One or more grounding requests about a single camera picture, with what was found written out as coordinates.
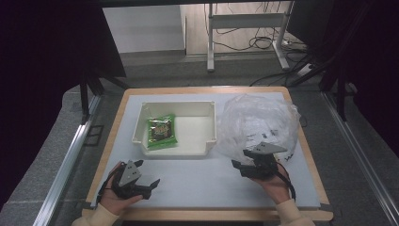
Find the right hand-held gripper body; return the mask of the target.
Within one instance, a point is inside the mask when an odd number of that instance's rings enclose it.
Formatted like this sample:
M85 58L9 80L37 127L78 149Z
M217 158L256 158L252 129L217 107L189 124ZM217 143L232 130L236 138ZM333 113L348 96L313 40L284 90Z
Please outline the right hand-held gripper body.
M250 158L252 165L246 165L250 169L248 178L269 180L274 176L280 177L278 162L275 153L284 153L286 149L278 145L261 142L252 150L257 154L255 158Z

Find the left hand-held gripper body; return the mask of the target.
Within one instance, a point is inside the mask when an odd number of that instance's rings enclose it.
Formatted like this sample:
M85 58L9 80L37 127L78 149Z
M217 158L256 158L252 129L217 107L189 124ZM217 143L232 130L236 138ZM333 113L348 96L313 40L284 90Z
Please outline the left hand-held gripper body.
M116 169L112 190L119 198L124 200L134 196L142 196L145 200L150 198L152 191L147 186L136 184L137 180L141 177L138 168L132 160L129 160L127 163L122 162Z

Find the clear plastic bag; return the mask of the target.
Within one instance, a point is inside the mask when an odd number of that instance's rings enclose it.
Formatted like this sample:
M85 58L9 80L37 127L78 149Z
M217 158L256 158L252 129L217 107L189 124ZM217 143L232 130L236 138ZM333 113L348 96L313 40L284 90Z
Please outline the clear plastic bag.
M261 142L279 146L275 157L286 163L295 153L300 114L284 99L242 94L224 105L217 119L215 149L241 163L248 164L243 150L253 150Z

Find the green snack packet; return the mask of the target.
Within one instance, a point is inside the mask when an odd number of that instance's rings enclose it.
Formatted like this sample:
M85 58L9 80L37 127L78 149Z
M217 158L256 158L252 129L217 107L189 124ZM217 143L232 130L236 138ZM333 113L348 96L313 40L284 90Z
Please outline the green snack packet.
M177 143L174 114L148 119L149 149L163 149Z

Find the cream plastic tray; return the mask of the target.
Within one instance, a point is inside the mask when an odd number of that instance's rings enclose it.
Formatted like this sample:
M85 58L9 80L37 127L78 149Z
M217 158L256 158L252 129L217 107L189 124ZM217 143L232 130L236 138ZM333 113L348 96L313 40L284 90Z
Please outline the cream plastic tray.
M148 145L148 119L175 115L178 143L151 150ZM143 103L136 121L132 142L148 157L186 158L205 156L216 144L215 102L182 101Z

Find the person's right hand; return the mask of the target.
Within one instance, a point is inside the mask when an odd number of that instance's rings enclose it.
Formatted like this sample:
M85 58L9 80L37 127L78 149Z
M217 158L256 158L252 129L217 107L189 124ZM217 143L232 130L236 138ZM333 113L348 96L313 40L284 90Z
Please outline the person's right hand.
M267 181L254 179L254 182L261 186L275 204L290 200L289 187L278 176Z

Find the person's left hand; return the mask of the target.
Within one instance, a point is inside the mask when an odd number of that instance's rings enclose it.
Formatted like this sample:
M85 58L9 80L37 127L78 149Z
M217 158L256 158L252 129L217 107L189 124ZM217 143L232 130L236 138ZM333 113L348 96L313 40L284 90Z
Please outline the person's left hand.
M130 199L120 199L112 190L114 176L111 176L105 186L104 193L101 197L100 204L113 215L119 216L127 207L139 202L142 196L134 196Z

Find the black floor plate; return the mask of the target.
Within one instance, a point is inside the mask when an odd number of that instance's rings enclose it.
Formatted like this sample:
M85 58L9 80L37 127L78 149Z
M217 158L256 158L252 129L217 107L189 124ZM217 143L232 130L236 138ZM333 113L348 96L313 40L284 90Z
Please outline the black floor plate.
M89 147L98 146L103 134L104 127L102 125L92 125L88 129L84 145Z

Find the wooden table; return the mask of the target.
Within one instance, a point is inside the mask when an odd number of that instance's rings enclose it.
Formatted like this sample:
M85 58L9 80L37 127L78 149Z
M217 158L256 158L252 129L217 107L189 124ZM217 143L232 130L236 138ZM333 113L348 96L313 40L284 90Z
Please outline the wooden table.
M94 205L108 172L121 159L142 159L143 177L160 179L147 201L121 215L130 221L275 221L274 203L263 190L241 177L231 161L210 151L205 157L154 158L132 142L138 112L145 102L214 101L221 113L225 102L239 94L254 94L289 101L284 87L190 87L127 89L124 91L104 152L88 192Z

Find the black stand legs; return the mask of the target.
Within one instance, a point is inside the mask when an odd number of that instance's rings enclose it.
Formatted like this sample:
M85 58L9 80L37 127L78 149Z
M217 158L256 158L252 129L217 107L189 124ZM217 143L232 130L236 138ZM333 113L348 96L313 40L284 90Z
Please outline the black stand legs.
M86 122L88 122L88 119L90 117L89 103L88 103L88 89L90 89L95 96L101 96L104 93L104 86L100 81L101 78L111 82L112 84L122 89L129 88L129 86L126 83L120 81L118 78L114 76L111 76L109 74L100 71L99 69L95 69L92 73L83 72L79 84L80 95L81 95L81 107L82 107L81 124L85 124Z

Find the white power strip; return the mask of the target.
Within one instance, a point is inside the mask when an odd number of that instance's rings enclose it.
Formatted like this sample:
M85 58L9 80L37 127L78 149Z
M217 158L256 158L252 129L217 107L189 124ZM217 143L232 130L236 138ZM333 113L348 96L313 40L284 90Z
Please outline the white power strip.
M300 70L297 72L297 75L298 75L298 76L303 76L303 75L309 73L313 68L314 68L314 65L308 63L308 64L306 64L302 69L300 69Z

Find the dark curtain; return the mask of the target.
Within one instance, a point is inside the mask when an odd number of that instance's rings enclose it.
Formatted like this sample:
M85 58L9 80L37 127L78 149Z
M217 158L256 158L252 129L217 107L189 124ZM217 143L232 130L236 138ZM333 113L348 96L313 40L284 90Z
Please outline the dark curtain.
M324 72L319 88L355 86L361 114L399 156L399 0L296 0L288 31Z
M0 209L38 154L64 93L120 77L101 0L0 0Z

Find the aluminium rail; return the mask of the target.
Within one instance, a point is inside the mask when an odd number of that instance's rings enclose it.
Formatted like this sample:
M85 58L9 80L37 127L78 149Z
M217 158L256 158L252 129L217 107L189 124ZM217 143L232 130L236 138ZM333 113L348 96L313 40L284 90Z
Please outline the aluminium rail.
M375 197L385 213L388 221L390 222L391 226L399 226L399 207L393 200L391 193L377 175L369 158L366 156L363 148L360 146L359 141L356 139L348 123L339 115L338 111L336 110L337 105L335 104L333 98L325 92L322 92L321 96L325 100L332 118L335 120L345 142L349 147L349 150L356 159L360 170L362 171L370 188L373 190Z
M93 96L88 104L88 116L85 123L80 123L74 134L72 142L66 152L62 163L59 165L56 177L47 193L46 198L38 212L38 215L32 226L48 226L56 210L57 203L64 191L74 167L75 161L83 147L88 129L92 123L93 114L96 112L101 96Z

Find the white metal desk frame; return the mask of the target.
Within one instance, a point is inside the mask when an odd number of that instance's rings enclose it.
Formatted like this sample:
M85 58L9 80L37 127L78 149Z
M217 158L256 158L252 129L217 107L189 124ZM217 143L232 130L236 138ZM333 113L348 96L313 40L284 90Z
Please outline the white metal desk frame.
M295 2L290 1L286 9L281 13L264 14L214 14L213 5L208 5L208 47L207 47L207 71L215 70L215 51L214 51L214 30L229 28L278 28L279 35L272 41L273 49L279 60L279 64L284 71L288 71L290 66L282 53L282 41L289 23L292 9Z

